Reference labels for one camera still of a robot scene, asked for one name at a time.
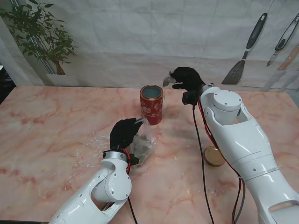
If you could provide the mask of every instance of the white robotic arm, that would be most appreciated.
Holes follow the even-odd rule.
[[[126,173],[127,156],[121,151],[106,151],[99,170],[53,216],[49,224],[107,224],[127,201],[131,179]],[[92,201],[109,203],[99,209]]]
[[[281,174],[267,135],[242,98],[211,84],[203,86],[200,101],[221,153],[244,179],[255,200],[259,223],[298,223],[298,193]],[[286,207],[271,211],[286,203]]]

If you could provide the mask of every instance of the red wire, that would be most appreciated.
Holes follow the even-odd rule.
[[[128,157],[128,161],[129,161],[129,163],[128,163],[128,168],[127,168],[127,174],[129,174],[129,172],[130,172],[130,169],[131,169],[131,160],[130,160],[130,154],[129,154],[129,152],[126,150],[126,149],[124,149],[124,148],[121,148],[121,150],[123,150],[126,154],[127,154],[127,157]]]
[[[206,134],[208,135],[209,139],[210,139],[211,142],[214,144],[214,146],[219,150],[219,152],[220,152],[221,156],[223,157],[223,159],[225,160],[225,162],[232,168],[232,170],[233,170],[233,171],[238,175],[238,177],[240,178],[240,177],[241,177],[240,174],[239,174],[239,173],[238,173],[238,172],[237,172],[237,171],[230,165],[230,163],[225,159],[225,157],[223,156],[221,150],[218,148],[218,145],[217,145],[216,142],[213,140],[213,138],[212,138],[212,133],[210,133],[210,130],[209,130],[209,128],[208,128],[208,126],[207,126],[207,124],[206,124],[206,122],[205,122],[206,119],[205,119],[205,117],[204,117],[204,113],[203,113],[203,111],[202,111],[202,109],[201,109],[199,98],[198,98],[198,108],[199,108],[199,111],[200,111],[200,113],[201,113],[202,119],[203,119],[203,121],[204,121]],[[237,203],[238,203],[238,201],[236,200],[235,205],[234,205],[234,208],[233,208],[233,212],[232,212],[232,223],[234,223],[234,215],[235,215],[235,210],[236,210],[236,207],[237,207]]]

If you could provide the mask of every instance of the black cable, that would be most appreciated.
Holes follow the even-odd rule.
[[[241,212],[242,212],[242,209],[243,209],[243,205],[244,205],[244,201],[245,201],[245,194],[246,194],[246,186],[245,186],[245,181],[243,179],[241,179],[242,181],[242,186],[243,186],[243,196],[242,196],[242,201],[241,201],[241,205],[240,205],[240,209],[239,209],[239,212],[238,212],[238,215],[237,215],[237,218],[235,218],[235,223],[237,223],[240,215],[241,215]]]
[[[239,200],[239,196],[240,196],[240,192],[241,192],[241,178],[239,178],[239,189],[238,189],[238,195],[237,195],[237,199],[235,201],[235,205],[234,205],[234,215],[233,215],[233,221],[235,224],[235,210],[237,209],[237,204],[238,204],[238,200]]]
[[[135,214],[134,214],[134,211],[133,211],[133,207],[132,207],[132,204],[131,204],[131,200],[130,200],[129,197],[128,197],[128,202],[129,202],[129,205],[130,205],[130,209],[131,209],[132,216],[133,216],[133,219],[134,219],[134,221],[135,221],[135,224],[138,224],[137,219],[136,219]]]
[[[197,128],[197,124],[196,124],[196,119],[195,119],[195,106],[193,106],[192,111],[193,111],[194,125],[195,125],[195,128],[196,128],[196,133],[197,133],[197,138],[198,138],[199,148],[200,148],[200,154],[201,154],[202,179],[203,179],[203,183],[204,183],[204,192],[205,192],[205,197],[206,197],[206,205],[207,205],[207,208],[208,208],[208,210],[209,210],[209,214],[210,214],[210,217],[211,217],[211,220],[212,220],[212,224],[214,224],[213,216],[212,216],[212,213],[211,213],[211,209],[210,209],[209,201],[208,201],[208,199],[207,199],[207,194],[206,194],[206,180],[205,180],[204,153],[203,153],[203,151],[202,151],[201,142],[200,142],[200,137],[199,137],[199,132],[198,132],[198,128]]]

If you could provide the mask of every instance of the gold lid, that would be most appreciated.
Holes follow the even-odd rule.
[[[157,90],[159,90],[159,96],[157,97],[146,97],[143,93],[143,91],[147,88],[155,88]],[[140,96],[145,99],[145,100],[150,100],[150,101],[154,101],[154,100],[158,100],[158,99],[161,99],[163,97],[163,90],[160,86],[157,86],[157,85],[146,85],[144,86],[141,90],[140,90]]]
[[[212,167],[220,167],[225,163],[221,153],[214,146],[209,146],[205,149],[204,159]]]

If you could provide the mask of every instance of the white cloth backdrop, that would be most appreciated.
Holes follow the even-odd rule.
[[[78,56],[65,64],[82,86],[161,85],[178,66],[195,68],[223,89],[260,90],[299,43],[299,26],[270,67],[280,37],[299,13],[299,0],[274,0],[264,29],[247,57],[238,85],[221,85],[243,56],[257,20],[271,0],[44,0],[67,22]],[[299,56],[279,81],[299,68]],[[295,92],[299,78],[288,86]]]

